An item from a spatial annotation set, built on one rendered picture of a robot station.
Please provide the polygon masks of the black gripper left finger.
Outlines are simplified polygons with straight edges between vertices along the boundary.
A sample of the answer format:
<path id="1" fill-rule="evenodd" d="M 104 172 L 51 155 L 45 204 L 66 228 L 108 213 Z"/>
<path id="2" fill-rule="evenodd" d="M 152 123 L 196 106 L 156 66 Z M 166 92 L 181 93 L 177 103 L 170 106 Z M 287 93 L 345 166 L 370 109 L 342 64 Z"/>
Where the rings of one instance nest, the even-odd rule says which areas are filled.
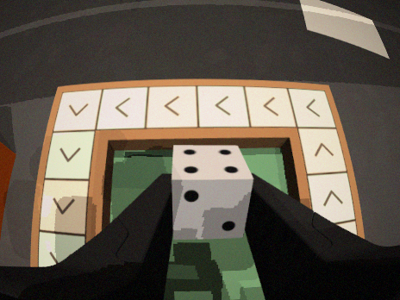
<path id="1" fill-rule="evenodd" d="M 163 300 L 172 237 L 172 174 L 161 174 L 58 264 L 0 266 L 0 300 Z"/>

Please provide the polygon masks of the white die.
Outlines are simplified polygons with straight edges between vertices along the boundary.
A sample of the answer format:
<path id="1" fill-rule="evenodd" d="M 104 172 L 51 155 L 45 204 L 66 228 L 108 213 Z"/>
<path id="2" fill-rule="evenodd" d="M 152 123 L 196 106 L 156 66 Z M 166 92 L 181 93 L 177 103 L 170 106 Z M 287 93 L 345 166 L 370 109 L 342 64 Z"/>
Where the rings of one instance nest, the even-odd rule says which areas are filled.
<path id="1" fill-rule="evenodd" d="M 238 146 L 173 146 L 173 239 L 244 237 L 252 187 Z"/>

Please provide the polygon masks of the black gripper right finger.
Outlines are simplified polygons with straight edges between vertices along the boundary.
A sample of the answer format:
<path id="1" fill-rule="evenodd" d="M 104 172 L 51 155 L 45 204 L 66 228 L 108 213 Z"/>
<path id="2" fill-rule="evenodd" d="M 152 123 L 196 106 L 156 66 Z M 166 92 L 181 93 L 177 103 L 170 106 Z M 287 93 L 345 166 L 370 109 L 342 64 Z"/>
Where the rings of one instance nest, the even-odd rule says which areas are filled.
<path id="1" fill-rule="evenodd" d="M 245 233 L 266 300 L 400 300 L 400 246 L 363 240 L 251 174 Z"/>

